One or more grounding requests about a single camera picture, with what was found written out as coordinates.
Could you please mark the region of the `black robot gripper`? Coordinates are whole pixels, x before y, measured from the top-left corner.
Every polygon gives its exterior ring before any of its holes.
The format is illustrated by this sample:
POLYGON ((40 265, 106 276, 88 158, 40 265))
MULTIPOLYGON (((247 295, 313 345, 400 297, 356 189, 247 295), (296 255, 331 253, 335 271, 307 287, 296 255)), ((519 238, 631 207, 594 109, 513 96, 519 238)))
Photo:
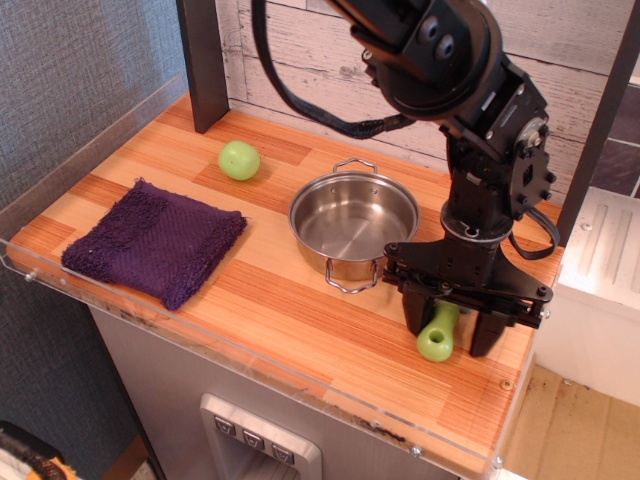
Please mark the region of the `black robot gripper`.
POLYGON ((384 247, 385 282, 398 287, 406 327, 414 336, 431 321, 437 299, 478 313, 470 355, 484 357, 507 327, 537 329, 551 288, 518 269, 501 242, 463 240, 447 233, 432 242, 392 242, 384 247))

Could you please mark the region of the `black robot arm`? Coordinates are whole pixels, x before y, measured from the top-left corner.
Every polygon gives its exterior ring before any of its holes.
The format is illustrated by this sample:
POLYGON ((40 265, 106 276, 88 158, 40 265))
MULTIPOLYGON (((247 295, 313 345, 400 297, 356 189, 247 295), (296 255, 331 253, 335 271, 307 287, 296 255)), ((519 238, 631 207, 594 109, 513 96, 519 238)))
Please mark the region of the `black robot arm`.
POLYGON ((485 356, 506 328, 537 328, 552 297, 501 248, 524 218, 559 238, 538 209, 555 182, 546 101, 505 55, 497 21, 479 1, 338 1, 335 8, 366 48, 368 74, 386 101, 409 119, 436 123, 447 140, 444 236, 386 245, 384 278, 402 294, 413 334, 438 300, 476 311, 470 353, 485 356))

